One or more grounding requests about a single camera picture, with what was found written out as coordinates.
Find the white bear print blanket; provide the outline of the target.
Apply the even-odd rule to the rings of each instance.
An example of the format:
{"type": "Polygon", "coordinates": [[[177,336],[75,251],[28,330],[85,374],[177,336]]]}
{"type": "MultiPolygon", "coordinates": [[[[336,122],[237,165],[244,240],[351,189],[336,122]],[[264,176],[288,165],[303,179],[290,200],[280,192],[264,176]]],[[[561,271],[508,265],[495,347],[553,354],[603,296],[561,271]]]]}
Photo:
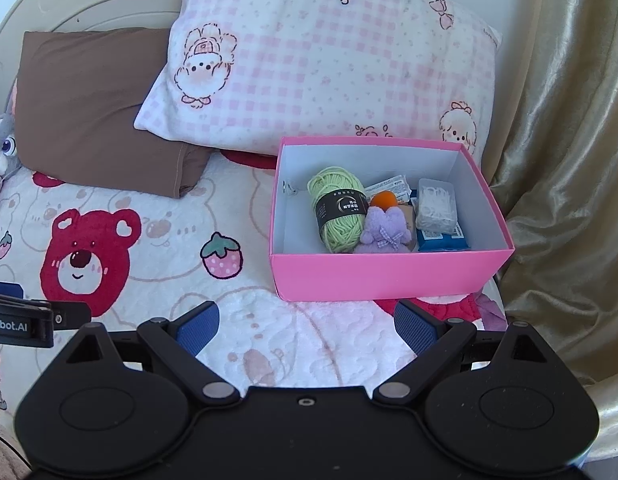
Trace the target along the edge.
{"type": "Polygon", "coordinates": [[[0,282],[85,301],[110,330],[216,302],[220,330],[201,358],[242,390],[375,387],[412,356],[379,299],[491,292],[512,252],[478,170],[440,146],[286,145],[276,170],[215,155],[181,198],[48,185],[25,169],[0,193],[0,282]],[[364,184],[451,182],[467,249],[331,254],[307,190],[327,167],[364,184]]]}

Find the grey bunny plush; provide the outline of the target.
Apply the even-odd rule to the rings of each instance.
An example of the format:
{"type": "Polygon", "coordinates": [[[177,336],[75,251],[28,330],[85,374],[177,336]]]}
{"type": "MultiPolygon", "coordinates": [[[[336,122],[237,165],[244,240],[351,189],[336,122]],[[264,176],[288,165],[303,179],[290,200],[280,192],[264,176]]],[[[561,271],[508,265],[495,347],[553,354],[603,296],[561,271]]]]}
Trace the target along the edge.
{"type": "Polygon", "coordinates": [[[15,140],[15,103],[18,95],[18,82],[14,81],[8,97],[6,110],[0,114],[0,191],[3,183],[12,177],[22,166],[18,158],[15,140]]]}

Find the green yarn ball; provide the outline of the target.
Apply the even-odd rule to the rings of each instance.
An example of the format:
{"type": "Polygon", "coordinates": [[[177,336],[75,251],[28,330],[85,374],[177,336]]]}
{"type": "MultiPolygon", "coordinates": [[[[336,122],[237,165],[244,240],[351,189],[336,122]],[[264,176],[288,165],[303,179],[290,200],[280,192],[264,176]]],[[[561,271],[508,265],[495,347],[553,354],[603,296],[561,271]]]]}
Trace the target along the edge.
{"type": "Polygon", "coordinates": [[[350,171],[330,166],[307,184],[320,240],[331,254],[348,254],[359,244],[369,202],[360,180],[350,171]]]}

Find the pink storage box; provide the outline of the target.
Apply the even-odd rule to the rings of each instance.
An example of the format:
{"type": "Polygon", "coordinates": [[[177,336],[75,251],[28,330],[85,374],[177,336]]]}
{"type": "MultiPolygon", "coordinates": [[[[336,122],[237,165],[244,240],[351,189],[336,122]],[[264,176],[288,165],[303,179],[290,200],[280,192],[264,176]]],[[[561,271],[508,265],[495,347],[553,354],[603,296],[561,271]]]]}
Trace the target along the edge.
{"type": "Polygon", "coordinates": [[[273,185],[269,257],[287,301],[353,301],[477,292],[514,252],[484,177],[458,143],[378,136],[288,136],[273,185]],[[338,185],[314,200],[308,183],[324,169],[363,186],[402,177],[450,183],[464,250],[424,252],[398,208],[362,210],[363,192],[338,185]]]}

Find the purple plush toy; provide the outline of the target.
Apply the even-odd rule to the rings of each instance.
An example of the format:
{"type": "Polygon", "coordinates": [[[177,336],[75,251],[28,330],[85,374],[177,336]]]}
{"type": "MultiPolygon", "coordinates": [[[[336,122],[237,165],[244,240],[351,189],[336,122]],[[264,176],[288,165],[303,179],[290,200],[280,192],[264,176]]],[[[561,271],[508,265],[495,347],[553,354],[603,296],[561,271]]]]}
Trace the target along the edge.
{"type": "Polygon", "coordinates": [[[402,254],[409,252],[407,244],[411,235],[405,224],[405,216],[397,207],[386,211],[370,207],[364,220],[355,254],[402,254]]]}

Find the orange ball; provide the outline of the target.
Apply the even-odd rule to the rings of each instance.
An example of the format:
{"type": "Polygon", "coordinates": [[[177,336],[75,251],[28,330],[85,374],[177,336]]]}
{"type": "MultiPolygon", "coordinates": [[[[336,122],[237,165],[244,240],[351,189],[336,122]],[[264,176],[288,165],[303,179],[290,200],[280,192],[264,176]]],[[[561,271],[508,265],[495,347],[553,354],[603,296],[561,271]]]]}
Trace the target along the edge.
{"type": "Polygon", "coordinates": [[[383,211],[388,210],[391,207],[397,207],[399,205],[397,196],[388,190],[378,192],[370,200],[371,207],[377,207],[383,211]]]}

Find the white label packet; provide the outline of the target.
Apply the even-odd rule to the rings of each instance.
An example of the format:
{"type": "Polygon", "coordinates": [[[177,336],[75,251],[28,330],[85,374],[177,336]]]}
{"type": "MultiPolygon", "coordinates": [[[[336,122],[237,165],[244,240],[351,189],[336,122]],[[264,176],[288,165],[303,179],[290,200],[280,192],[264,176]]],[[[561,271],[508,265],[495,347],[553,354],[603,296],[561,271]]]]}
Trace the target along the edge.
{"type": "Polygon", "coordinates": [[[410,188],[404,174],[398,174],[397,176],[390,177],[364,188],[364,193],[369,200],[382,192],[391,192],[396,196],[399,203],[408,203],[412,188],[410,188]]]}

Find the brown pillow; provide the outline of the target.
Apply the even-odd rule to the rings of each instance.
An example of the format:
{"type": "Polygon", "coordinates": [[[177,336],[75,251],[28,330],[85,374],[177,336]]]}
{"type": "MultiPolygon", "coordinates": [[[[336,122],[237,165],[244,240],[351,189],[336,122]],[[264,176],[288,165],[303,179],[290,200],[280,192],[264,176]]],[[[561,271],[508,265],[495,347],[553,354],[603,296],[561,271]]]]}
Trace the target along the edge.
{"type": "Polygon", "coordinates": [[[134,128],[167,58],[166,29],[25,32],[15,141],[32,171],[66,183],[179,198],[211,151],[134,128]]]}

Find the clear floss pick box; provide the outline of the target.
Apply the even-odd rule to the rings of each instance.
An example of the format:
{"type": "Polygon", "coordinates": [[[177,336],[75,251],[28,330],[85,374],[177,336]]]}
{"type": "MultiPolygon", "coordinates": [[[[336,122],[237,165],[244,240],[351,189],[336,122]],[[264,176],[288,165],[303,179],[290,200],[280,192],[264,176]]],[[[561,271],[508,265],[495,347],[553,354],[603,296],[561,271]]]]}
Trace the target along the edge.
{"type": "Polygon", "coordinates": [[[458,223],[454,186],[447,181],[422,178],[417,183],[415,225],[422,231],[451,235],[458,223]]]}

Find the blue tissue pack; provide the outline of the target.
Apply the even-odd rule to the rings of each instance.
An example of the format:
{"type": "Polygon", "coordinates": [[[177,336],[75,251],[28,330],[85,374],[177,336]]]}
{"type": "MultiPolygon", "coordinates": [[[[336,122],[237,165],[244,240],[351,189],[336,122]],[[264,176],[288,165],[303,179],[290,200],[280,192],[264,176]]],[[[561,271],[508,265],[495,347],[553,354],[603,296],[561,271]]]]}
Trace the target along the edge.
{"type": "Polygon", "coordinates": [[[469,250],[464,232],[457,223],[451,234],[415,230],[419,252],[465,252],[469,250]]]}

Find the pink checkered pillow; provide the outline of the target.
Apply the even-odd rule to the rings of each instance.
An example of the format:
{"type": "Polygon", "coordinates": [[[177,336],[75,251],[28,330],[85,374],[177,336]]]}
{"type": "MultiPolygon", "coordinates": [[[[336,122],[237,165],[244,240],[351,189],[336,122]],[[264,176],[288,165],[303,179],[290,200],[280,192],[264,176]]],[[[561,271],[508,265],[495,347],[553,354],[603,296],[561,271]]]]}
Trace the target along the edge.
{"type": "Polygon", "coordinates": [[[182,0],[134,125],[273,155],[285,136],[489,136],[499,32],[452,0],[182,0]]]}

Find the gold satin curtain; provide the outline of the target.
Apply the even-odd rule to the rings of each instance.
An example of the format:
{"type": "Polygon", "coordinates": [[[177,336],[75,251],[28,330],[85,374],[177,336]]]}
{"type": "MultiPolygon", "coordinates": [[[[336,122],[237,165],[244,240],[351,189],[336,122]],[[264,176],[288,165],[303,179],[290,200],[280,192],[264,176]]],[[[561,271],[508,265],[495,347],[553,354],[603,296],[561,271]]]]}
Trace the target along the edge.
{"type": "Polygon", "coordinates": [[[618,457],[618,0],[522,0],[482,166],[515,254],[498,283],[592,396],[618,457]]]}

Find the small brown box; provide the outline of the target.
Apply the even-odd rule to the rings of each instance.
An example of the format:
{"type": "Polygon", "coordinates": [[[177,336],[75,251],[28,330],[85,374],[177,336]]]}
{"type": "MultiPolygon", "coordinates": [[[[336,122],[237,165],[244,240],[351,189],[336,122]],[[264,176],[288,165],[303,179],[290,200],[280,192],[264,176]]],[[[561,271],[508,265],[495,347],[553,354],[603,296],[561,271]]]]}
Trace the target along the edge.
{"type": "Polygon", "coordinates": [[[398,208],[402,211],[402,214],[405,216],[405,224],[407,225],[407,230],[411,235],[411,240],[407,244],[407,247],[410,252],[414,249],[416,245],[416,235],[415,235],[415,212],[414,208],[411,204],[399,204],[398,208]]]}

